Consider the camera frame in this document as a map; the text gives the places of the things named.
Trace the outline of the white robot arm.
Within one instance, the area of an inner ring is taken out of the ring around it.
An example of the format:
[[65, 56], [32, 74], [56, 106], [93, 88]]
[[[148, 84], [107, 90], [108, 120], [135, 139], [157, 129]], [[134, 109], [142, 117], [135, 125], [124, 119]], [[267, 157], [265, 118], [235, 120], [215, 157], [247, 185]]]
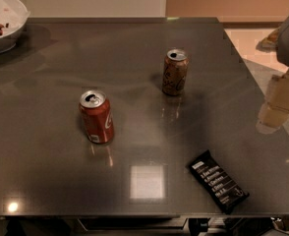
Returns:
[[282, 76], [273, 75], [268, 83], [257, 122], [263, 134], [274, 133], [289, 119], [289, 16], [278, 31], [276, 58], [288, 70]]

